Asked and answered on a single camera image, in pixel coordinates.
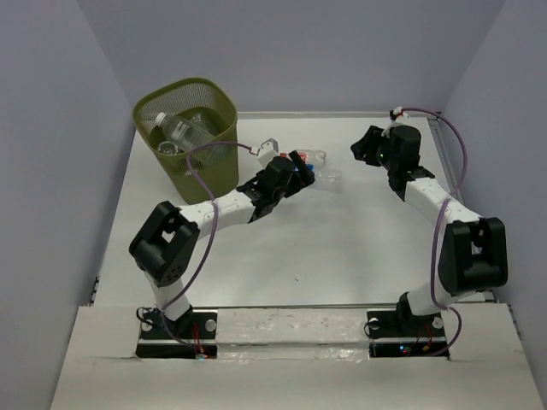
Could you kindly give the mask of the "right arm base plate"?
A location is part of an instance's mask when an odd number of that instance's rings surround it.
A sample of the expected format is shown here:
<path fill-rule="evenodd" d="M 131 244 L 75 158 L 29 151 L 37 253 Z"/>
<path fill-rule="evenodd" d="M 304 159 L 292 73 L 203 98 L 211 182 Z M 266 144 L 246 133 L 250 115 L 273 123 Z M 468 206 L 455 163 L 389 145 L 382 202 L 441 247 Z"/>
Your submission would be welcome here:
<path fill-rule="evenodd" d="M 367 312 L 363 331 L 372 359 L 426 357 L 448 345 L 439 313 L 403 323 L 395 310 L 372 310 Z M 440 355 L 448 357 L 449 353 L 442 351 Z"/>

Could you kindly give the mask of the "square bottle cream label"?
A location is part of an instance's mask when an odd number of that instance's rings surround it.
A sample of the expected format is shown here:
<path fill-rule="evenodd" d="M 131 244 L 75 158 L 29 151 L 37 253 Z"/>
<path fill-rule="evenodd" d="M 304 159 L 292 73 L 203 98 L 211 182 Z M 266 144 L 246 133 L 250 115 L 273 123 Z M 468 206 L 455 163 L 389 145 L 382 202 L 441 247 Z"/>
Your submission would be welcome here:
<path fill-rule="evenodd" d="M 191 151 L 214 139 L 185 117 L 159 113 L 155 117 L 155 124 L 162 130 L 167 141 L 176 144 L 183 151 Z"/>

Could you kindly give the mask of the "blue label clear bottle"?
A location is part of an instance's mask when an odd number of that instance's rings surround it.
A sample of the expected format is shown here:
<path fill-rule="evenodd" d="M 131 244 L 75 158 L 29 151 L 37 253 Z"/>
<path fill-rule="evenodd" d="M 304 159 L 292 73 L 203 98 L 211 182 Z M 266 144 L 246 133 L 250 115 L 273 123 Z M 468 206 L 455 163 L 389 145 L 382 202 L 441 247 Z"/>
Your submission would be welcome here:
<path fill-rule="evenodd" d="M 342 172 L 328 165 L 307 164 L 307 168 L 314 174 L 315 180 L 309 185 L 310 189 L 328 192 L 340 192 Z"/>

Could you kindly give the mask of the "red cap clear bottle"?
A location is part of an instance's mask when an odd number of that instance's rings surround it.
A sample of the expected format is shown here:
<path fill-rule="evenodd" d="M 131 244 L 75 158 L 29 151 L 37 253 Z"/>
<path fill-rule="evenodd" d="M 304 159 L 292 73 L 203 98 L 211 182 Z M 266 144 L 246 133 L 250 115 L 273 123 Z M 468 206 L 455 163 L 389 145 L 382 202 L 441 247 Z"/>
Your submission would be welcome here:
<path fill-rule="evenodd" d="M 323 150 L 298 149 L 297 153 L 306 164 L 311 164 L 314 167 L 326 165 L 326 152 Z"/>

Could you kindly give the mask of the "clear capless bottle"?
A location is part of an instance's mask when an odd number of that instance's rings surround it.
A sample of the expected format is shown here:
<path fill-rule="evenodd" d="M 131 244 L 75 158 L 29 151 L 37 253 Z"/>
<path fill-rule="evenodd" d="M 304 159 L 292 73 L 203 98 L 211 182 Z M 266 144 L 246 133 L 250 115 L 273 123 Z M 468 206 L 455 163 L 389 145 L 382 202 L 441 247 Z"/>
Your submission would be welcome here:
<path fill-rule="evenodd" d="M 220 134 L 220 128 L 216 123 L 210 118 L 210 116 L 204 111 L 196 112 L 191 118 L 190 121 L 193 125 L 201 128 L 208 134 L 216 137 Z"/>

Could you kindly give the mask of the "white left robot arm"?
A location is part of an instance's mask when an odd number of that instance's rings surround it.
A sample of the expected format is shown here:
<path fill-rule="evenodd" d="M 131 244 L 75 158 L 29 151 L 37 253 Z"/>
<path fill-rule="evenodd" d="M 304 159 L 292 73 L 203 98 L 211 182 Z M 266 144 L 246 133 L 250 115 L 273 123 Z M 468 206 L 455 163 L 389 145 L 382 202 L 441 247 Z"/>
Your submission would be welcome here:
<path fill-rule="evenodd" d="M 315 175 L 292 151 L 275 156 L 256 176 L 213 201 L 181 207 L 156 205 L 129 245 L 129 254 L 149 280 L 159 309 L 159 326 L 170 337 L 191 326 L 192 306 L 181 277 L 198 240 L 215 238 L 230 226 L 246 225 L 272 213 L 279 202 L 315 182 Z"/>

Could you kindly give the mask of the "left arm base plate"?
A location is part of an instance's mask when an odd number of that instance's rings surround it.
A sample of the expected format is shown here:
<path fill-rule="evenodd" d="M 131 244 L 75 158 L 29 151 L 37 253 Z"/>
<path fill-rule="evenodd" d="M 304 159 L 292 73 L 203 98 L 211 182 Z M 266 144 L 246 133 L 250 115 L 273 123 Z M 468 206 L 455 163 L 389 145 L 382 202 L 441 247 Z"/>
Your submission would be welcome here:
<path fill-rule="evenodd" d="M 194 309 L 177 322 L 162 319 L 156 307 L 138 307 L 138 340 L 135 355 L 140 359 L 212 360 L 217 357 L 218 312 Z"/>

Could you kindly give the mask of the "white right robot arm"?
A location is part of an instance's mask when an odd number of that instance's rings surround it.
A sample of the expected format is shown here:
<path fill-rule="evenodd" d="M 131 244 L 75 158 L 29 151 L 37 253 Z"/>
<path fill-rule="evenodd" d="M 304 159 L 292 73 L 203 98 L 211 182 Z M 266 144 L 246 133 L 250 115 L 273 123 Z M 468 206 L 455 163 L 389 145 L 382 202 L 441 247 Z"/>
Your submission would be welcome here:
<path fill-rule="evenodd" d="M 387 171 L 388 185 L 432 223 L 429 281 L 402 294 L 389 319 L 404 335 L 465 296 L 504 286 L 509 279 L 506 229 L 464 206 L 420 164 L 421 133 L 413 126 L 370 126 L 352 155 Z"/>

